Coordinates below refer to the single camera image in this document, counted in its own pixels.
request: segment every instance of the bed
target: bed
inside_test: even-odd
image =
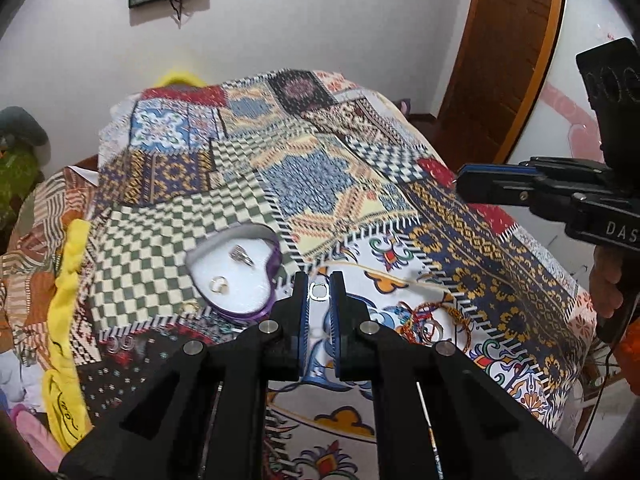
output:
[[[65,400],[46,406],[63,450],[184,342],[217,344],[242,330],[206,305],[184,253],[245,221],[280,238],[277,299],[291,294],[298,270],[316,282],[340,270],[372,319],[416,344],[452,340],[541,424],[558,428],[594,335],[588,293],[503,210],[462,203],[453,173],[384,96],[337,73],[279,70],[149,89],[111,115],[100,132],[98,186],[69,168],[47,180],[2,257],[0,335],[5,350],[60,372],[45,397]],[[74,224],[71,236],[76,218],[87,224]],[[24,240],[43,222],[56,233],[38,239],[49,288],[20,317],[41,269],[6,262],[26,257]],[[71,276],[58,290],[57,272]],[[65,334],[56,341],[48,302]],[[370,383],[336,379],[327,312],[311,312],[309,325],[300,381],[270,384],[264,476],[376,478]]]

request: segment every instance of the yellow object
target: yellow object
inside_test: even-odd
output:
[[[75,446],[90,429],[69,341],[78,293],[78,272],[89,227],[89,222],[75,219],[66,230],[60,275],[56,278],[57,290],[47,314],[52,369],[44,374],[42,399],[51,434],[64,451]]]
[[[191,72],[169,70],[168,73],[164,74],[158,81],[156,81],[154,88],[160,88],[162,86],[169,85],[189,85],[196,86],[198,88],[207,86],[207,84],[202,79],[200,79],[196,75],[193,75]]]

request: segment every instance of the door frame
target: door frame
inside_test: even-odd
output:
[[[549,70],[551,60],[556,50],[556,44],[558,43],[558,36],[560,35],[560,26],[562,23],[565,1],[566,0],[551,0],[551,7],[549,10],[548,22],[546,23],[545,35],[542,40],[540,55],[538,56],[538,60],[536,61],[536,66],[533,70],[531,81],[529,82],[529,86],[527,87],[527,91],[525,92],[522,104],[520,105],[520,108],[516,113],[516,117],[514,118],[513,123],[511,123],[511,127],[507,133],[507,136],[502,142],[498,153],[494,157],[494,164],[503,164],[507,160],[507,158],[511,154],[511,151],[515,147],[517,140],[520,138],[520,134],[522,133],[524,126],[529,120],[531,112],[533,111],[533,107],[538,100],[538,96],[540,95],[540,91],[542,90],[546,79],[546,73]],[[460,78],[462,63],[465,58],[466,51],[469,47],[471,30],[476,19],[478,2],[479,0],[471,0],[471,3],[469,5],[469,13],[466,17],[465,30],[463,31],[462,39],[460,40],[458,56],[456,57],[456,62],[453,65],[451,78],[449,79],[449,85],[447,86],[447,91],[445,92],[438,117],[441,117],[444,113],[446,113],[451,99],[453,98],[456,83]]]

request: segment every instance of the hand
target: hand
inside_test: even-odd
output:
[[[593,261],[589,275],[593,307],[602,317],[609,318],[622,305],[622,293],[616,287],[622,277],[622,252],[610,247],[596,247]]]

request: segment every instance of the wooden baseboard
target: wooden baseboard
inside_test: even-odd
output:
[[[436,118],[432,114],[409,114],[407,117],[411,121],[424,121],[425,123],[435,123]]]

